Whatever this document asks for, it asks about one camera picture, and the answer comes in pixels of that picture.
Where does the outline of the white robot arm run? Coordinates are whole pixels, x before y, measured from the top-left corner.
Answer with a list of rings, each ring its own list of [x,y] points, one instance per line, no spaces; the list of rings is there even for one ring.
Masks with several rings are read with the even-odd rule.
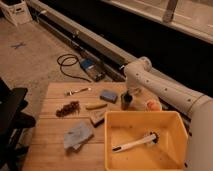
[[[213,98],[150,72],[151,61],[141,57],[124,67],[126,87],[141,86],[191,119],[184,171],[213,171]]]

